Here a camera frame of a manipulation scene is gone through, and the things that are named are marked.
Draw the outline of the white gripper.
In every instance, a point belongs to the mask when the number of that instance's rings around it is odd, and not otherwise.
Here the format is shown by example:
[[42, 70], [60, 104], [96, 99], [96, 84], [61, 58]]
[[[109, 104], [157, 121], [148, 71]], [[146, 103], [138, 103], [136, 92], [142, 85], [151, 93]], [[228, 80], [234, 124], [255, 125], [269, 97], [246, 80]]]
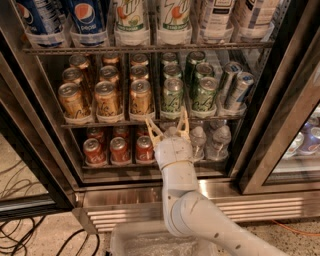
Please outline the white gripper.
[[184, 107], [181, 108], [180, 119], [177, 125], [177, 134], [180, 137], [164, 138], [162, 131], [150, 117], [145, 118], [145, 123], [154, 146], [155, 159], [160, 169], [182, 161], [193, 161], [193, 149], [188, 141], [190, 139], [188, 114]]

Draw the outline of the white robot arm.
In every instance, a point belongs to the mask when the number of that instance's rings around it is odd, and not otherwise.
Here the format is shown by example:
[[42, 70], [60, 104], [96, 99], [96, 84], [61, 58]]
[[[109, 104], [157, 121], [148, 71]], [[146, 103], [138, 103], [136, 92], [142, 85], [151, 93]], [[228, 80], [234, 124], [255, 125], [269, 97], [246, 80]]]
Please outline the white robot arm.
[[164, 222], [172, 235], [210, 241], [231, 256], [288, 256], [237, 225], [200, 193], [186, 110], [181, 111], [178, 125], [169, 135], [151, 118], [145, 123], [163, 180]]

